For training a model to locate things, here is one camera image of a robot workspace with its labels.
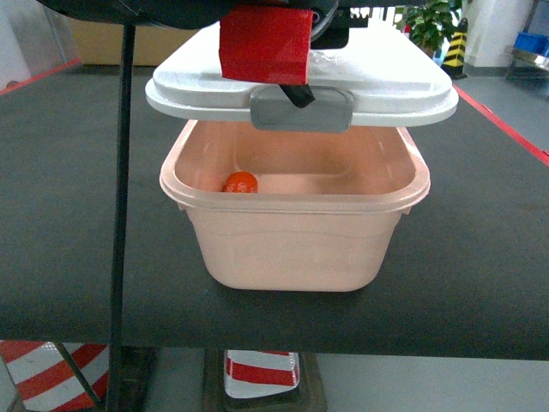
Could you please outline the red taped gripper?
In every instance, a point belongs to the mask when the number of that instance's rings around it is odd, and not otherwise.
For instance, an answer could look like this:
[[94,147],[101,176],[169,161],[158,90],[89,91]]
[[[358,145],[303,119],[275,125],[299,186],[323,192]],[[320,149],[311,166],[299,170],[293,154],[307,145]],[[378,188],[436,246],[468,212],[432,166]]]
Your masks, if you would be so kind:
[[219,59],[226,79],[280,84],[299,109],[316,100],[308,81],[313,13],[244,4],[220,19]]

